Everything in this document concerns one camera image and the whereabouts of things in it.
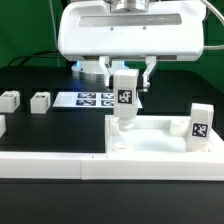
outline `cable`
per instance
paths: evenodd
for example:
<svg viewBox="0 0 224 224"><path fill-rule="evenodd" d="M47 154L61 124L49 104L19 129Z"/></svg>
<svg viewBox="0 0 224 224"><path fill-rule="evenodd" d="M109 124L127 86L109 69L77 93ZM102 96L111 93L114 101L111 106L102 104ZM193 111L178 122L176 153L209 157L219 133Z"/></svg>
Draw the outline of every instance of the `cable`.
<svg viewBox="0 0 224 224"><path fill-rule="evenodd" d="M63 59L64 60L63 57L58 57L58 56L41 56L41 55L44 55L44 54L57 53L57 52L58 51L42 51L42 52L38 52L38 53L35 53L35 54L32 54L32 55L16 57L8 63L8 66L11 66L11 64L13 62L15 62L19 59L22 59L22 58L24 58L24 60L22 62L20 62L19 66L23 66L27 61L29 61L32 58L50 58L50 59L57 58L57 59Z"/></svg>
<svg viewBox="0 0 224 224"><path fill-rule="evenodd" d="M50 4L50 10L51 10L51 19L53 23L53 30L54 30L55 48L58 49L57 31L56 31L56 24L54 19L54 10L53 10L52 0L49 0L49 4Z"/></svg>
<svg viewBox="0 0 224 224"><path fill-rule="evenodd" d="M206 5L220 20L220 22L224 26L224 17L223 15L207 0L200 0L204 5ZM217 46L204 46L204 50L224 50L224 44L223 45L217 45Z"/></svg>
<svg viewBox="0 0 224 224"><path fill-rule="evenodd" d="M30 56L27 56L23 61L20 62L19 66L23 66L27 61L29 61L34 56L44 55L44 54L53 54L53 53L58 53L58 52L59 52L58 50L36 52L34 54L31 54Z"/></svg>

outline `white cube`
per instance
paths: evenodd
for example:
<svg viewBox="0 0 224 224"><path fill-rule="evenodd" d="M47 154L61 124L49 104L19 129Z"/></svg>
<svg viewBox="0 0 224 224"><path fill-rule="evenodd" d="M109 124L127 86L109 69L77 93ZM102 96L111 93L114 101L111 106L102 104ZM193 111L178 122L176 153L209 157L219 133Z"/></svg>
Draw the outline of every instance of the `white cube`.
<svg viewBox="0 0 224 224"><path fill-rule="evenodd" d="M0 96L0 112L13 113L20 105L20 94L18 91L6 91Z"/></svg>
<svg viewBox="0 0 224 224"><path fill-rule="evenodd" d="M49 92L37 92L30 100L32 114L45 114L51 105Z"/></svg>
<svg viewBox="0 0 224 224"><path fill-rule="evenodd" d="M5 116L0 115L0 138L5 133L6 127L5 127Z"/></svg>

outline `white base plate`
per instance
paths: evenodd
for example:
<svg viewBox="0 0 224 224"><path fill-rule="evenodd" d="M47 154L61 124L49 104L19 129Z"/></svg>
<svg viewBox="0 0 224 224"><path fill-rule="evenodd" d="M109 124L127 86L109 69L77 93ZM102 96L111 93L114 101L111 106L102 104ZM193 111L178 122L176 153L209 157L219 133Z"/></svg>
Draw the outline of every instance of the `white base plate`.
<svg viewBox="0 0 224 224"><path fill-rule="evenodd" d="M121 136L110 134L110 119L106 153L0 152L0 178L224 180L224 142L213 130L210 152L186 152L186 139L168 131L175 117L137 116L134 130ZM114 151L119 142L129 149Z"/></svg>
<svg viewBox="0 0 224 224"><path fill-rule="evenodd" d="M113 108L114 93L59 92L53 107ZM138 108L142 108L139 99Z"/></svg>

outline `green background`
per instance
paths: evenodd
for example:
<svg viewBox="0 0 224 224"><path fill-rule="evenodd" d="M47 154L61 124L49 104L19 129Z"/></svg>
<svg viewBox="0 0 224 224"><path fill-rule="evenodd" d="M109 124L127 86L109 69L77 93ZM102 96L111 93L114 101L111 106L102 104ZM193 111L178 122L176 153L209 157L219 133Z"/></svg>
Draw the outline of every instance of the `green background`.
<svg viewBox="0 0 224 224"><path fill-rule="evenodd" d="M52 2L58 28L62 7L60 0ZM224 14L223 0L210 2ZM55 49L48 0L0 0L0 9L0 67L6 66L15 57ZM204 27L206 45L224 44L224 27L212 13ZM58 61L32 59L27 65L58 66ZM145 66L144 63L131 65L138 68ZM194 71L224 93L224 50L206 51L193 63L161 62L158 69Z"/></svg>

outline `black table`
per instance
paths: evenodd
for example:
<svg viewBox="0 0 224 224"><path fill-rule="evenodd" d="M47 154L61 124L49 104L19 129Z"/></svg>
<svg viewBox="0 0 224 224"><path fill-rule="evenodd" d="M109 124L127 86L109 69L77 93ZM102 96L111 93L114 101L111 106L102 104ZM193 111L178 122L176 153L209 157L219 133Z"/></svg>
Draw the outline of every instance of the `black table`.
<svg viewBox="0 0 224 224"><path fill-rule="evenodd" d="M54 101L58 91L105 91L103 83L77 80L68 69L6 67L0 69L0 93L6 90L20 91L22 100L20 108L6 116L8 131L0 140L0 150L7 146L9 151L104 151L104 116L112 114L111 109L51 107L46 116L39 116L31 115L29 106L37 91L51 92ZM139 114L189 115L192 102L213 104L213 128L224 137L223 98L222 93L195 73L158 71L149 92L140 94L144 109ZM55 126L56 121L61 122L61 129ZM80 126L80 136L86 133L89 142L82 144L78 136L74 144L66 143L73 136L69 133L77 132ZM63 137L54 144L52 139L61 134ZM89 147L91 144L96 146L94 151ZM0 180L1 224L223 224L223 208L222 182Z"/></svg>

